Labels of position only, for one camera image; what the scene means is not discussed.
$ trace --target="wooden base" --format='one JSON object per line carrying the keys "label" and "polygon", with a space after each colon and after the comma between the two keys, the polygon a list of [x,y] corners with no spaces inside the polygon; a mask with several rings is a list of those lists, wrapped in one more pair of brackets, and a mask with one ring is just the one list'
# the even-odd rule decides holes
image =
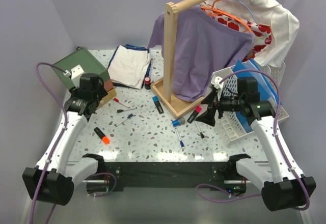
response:
{"label": "wooden base", "polygon": [[169,103],[163,96],[163,89],[163,78],[157,80],[151,85],[152,92],[159,98],[161,103],[166,107],[166,109],[171,113],[171,115],[175,119],[179,119],[180,117],[186,115],[189,111],[199,105],[200,102],[204,99],[203,97],[201,97],[194,102],[186,102],[177,98],[172,93],[171,103]]}

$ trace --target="pink marker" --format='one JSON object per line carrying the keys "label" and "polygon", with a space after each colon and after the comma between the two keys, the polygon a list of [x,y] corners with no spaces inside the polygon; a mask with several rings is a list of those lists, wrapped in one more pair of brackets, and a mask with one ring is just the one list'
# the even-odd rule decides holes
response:
{"label": "pink marker", "polygon": [[114,98],[113,100],[116,101],[116,102],[118,102],[118,103],[120,103],[121,105],[125,106],[126,108],[130,108],[130,107],[128,107],[127,105],[121,103],[117,98]]}
{"label": "pink marker", "polygon": [[195,109],[195,111],[191,114],[191,116],[189,117],[189,119],[187,121],[189,123],[193,122],[194,119],[200,113],[201,110],[202,110],[202,108],[200,106],[197,106],[196,109]]}

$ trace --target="marker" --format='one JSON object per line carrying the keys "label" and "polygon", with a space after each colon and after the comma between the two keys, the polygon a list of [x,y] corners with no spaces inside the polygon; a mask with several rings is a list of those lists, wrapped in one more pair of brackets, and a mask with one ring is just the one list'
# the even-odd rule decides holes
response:
{"label": "marker", "polygon": [[192,123],[194,121],[194,119],[196,118],[196,116],[200,113],[201,110],[202,110],[202,108],[200,106],[197,106],[187,121],[189,123]]}
{"label": "marker", "polygon": [[136,107],[136,108],[130,108],[130,109],[118,109],[118,110],[117,110],[117,113],[121,113],[121,112],[129,111],[129,110],[134,110],[134,109],[137,109],[137,107]]}
{"label": "marker", "polygon": [[181,145],[182,149],[185,149],[185,146],[184,146],[184,144],[183,144],[183,141],[181,140],[181,137],[180,137],[179,131],[178,131],[178,129],[177,129],[176,127],[175,127],[175,132],[177,133],[177,136],[178,136],[178,138],[179,138],[180,145]]}
{"label": "marker", "polygon": [[154,103],[155,103],[155,106],[156,106],[158,112],[159,112],[160,114],[163,114],[164,111],[163,111],[163,109],[162,109],[162,106],[161,106],[161,104],[160,104],[160,102],[159,102],[157,96],[154,96],[154,97],[153,97],[153,101],[154,101]]}
{"label": "marker", "polygon": [[105,134],[100,130],[100,128],[95,127],[94,128],[94,131],[95,131],[96,135],[98,135],[99,138],[102,139],[102,141],[105,144],[109,144],[110,143],[110,139],[107,136],[105,136]]}
{"label": "marker", "polygon": [[121,103],[117,98],[114,98],[113,100],[116,101],[116,102],[118,102],[118,103],[120,103],[121,105],[125,106],[126,108],[130,108],[130,107],[128,107],[127,105]]}
{"label": "marker", "polygon": [[115,125],[116,127],[117,127],[117,126],[120,126],[123,122],[125,122],[126,120],[130,119],[130,118],[133,117],[133,116],[135,116],[135,115],[130,114],[130,115],[127,116],[127,118],[126,118],[125,120],[123,120],[123,121],[120,122],[119,124],[114,124],[114,125]]}
{"label": "marker", "polygon": [[204,136],[204,134],[202,133],[202,130],[200,129],[200,127],[199,127],[199,125],[198,125],[198,122],[195,121],[195,124],[196,124],[196,126],[197,126],[197,128],[198,128],[198,130],[199,130],[200,137],[201,137],[202,139],[205,139],[205,136]]}

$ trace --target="lavender shirt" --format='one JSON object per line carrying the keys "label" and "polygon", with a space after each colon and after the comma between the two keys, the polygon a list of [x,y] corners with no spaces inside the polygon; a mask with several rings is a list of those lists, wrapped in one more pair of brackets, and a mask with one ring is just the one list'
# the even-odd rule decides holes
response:
{"label": "lavender shirt", "polygon": [[[231,29],[208,16],[199,5],[178,16],[172,91],[192,102],[205,94],[212,72],[235,65],[248,54],[253,35]],[[162,46],[164,13],[156,20],[148,48]]]}

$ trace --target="blue pen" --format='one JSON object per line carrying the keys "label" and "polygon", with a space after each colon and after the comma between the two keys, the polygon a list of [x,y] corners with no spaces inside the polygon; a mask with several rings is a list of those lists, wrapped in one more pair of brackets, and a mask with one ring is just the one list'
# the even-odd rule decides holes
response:
{"label": "blue pen", "polygon": [[125,122],[126,120],[130,119],[130,118],[133,117],[133,116],[135,116],[135,115],[130,114],[130,115],[127,116],[127,118],[126,118],[125,120],[123,120],[123,121],[120,122],[119,124],[114,124],[114,125],[115,125],[115,126],[120,126],[123,122]]}
{"label": "blue pen", "polygon": [[185,146],[184,146],[184,144],[183,144],[183,142],[182,142],[182,140],[181,140],[181,137],[180,137],[180,134],[179,134],[178,129],[177,129],[176,127],[175,127],[174,129],[175,129],[175,132],[177,133],[177,136],[178,136],[178,138],[179,138],[180,145],[181,145],[182,149],[185,149]]}

